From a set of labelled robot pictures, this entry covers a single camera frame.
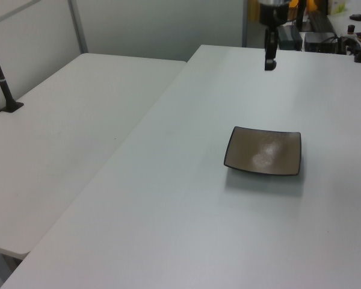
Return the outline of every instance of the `table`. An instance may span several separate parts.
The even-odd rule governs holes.
[[[0,113],[0,253],[33,249],[184,65],[83,54]]]
[[[4,284],[361,288],[361,64],[201,46]],[[223,166],[234,126],[300,131],[301,172]]]
[[[352,14],[361,14],[361,0],[349,0],[346,4],[346,11],[343,13],[328,15],[337,36],[347,33],[348,25],[353,24],[354,32],[361,32],[361,21],[354,21],[349,18]]]

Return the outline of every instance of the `white wall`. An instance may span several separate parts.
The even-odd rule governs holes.
[[[246,0],[72,0],[91,53],[188,59],[201,44],[241,46]]]
[[[0,22],[0,64],[15,99],[78,55],[67,0],[41,0]]]

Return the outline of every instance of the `brown plate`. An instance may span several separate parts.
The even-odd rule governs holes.
[[[224,165],[246,172],[296,176],[301,165],[301,134],[236,126],[227,145]]]

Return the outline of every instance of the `yellow object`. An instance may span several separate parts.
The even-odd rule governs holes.
[[[297,6],[298,5],[298,0],[292,0],[291,2],[290,2],[290,4],[289,4],[289,7],[290,8],[294,8],[295,6]]]
[[[259,20],[259,3],[258,0],[248,0],[247,3],[247,20]]]

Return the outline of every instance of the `equipment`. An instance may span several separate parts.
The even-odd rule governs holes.
[[[4,107],[1,111],[5,111],[7,113],[12,113],[23,106],[23,103],[16,102],[13,99],[10,88],[8,87],[8,84],[7,84],[7,80],[5,79],[4,74],[1,70],[1,66],[0,66],[0,87],[4,94],[5,100],[7,102],[7,106]]]
[[[267,26],[265,32],[265,70],[274,70],[278,47],[277,27],[287,23],[290,0],[259,0],[259,21]]]
[[[302,49],[302,37],[295,25],[278,27],[278,44],[281,50],[297,50]]]
[[[336,33],[327,16],[318,10],[309,12],[309,20],[315,32]]]
[[[336,53],[338,39],[333,33],[307,32],[304,45],[307,52]]]

